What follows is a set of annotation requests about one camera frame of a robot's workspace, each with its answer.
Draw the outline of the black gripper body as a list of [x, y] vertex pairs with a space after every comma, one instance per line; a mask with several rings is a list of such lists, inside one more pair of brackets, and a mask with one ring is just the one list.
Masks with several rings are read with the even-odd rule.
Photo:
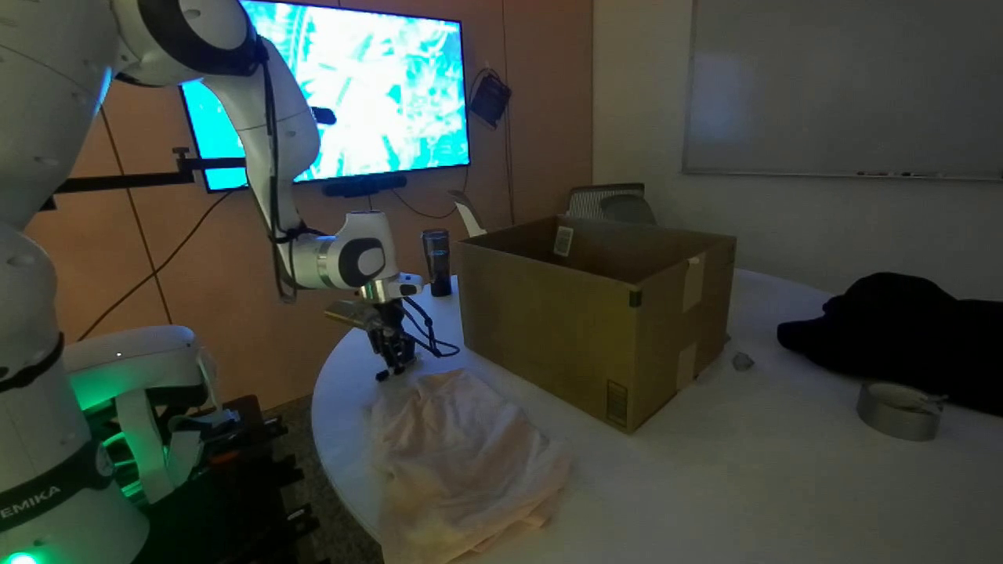
[[396, 360], [414, 353], [414, 340], [405, 332], [405, 307], [398, 302], [375, 303], [384, 323], [366, 328], [372, 350], [396, 370]]

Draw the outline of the white robot base green light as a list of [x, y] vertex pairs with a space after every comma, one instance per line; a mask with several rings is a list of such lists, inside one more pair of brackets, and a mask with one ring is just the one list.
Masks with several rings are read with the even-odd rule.
[[202, 431], [182, 428], [182, 417], [213, 394], [195, 332], [114, 332], [69, 345], [64, 364], [78, 409], [114, 424], [102, 444], [116, 462], [121, 494], [157, 506], [182, 488], [205, 456]]

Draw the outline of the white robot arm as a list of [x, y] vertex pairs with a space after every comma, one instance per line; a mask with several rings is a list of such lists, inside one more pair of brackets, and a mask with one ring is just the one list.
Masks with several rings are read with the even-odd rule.
[[316, 114], [243, 0], [0, 0], [3, 564], [139, 564], [150, 540], [71, 388], [65, 269], [32, 235], [120, 81], [198, 81], [218, 97], [293, 284], [369, 292], [398, 279], [384, 217], [316, 233], [297, 212], [293, 186], [321, 153]]

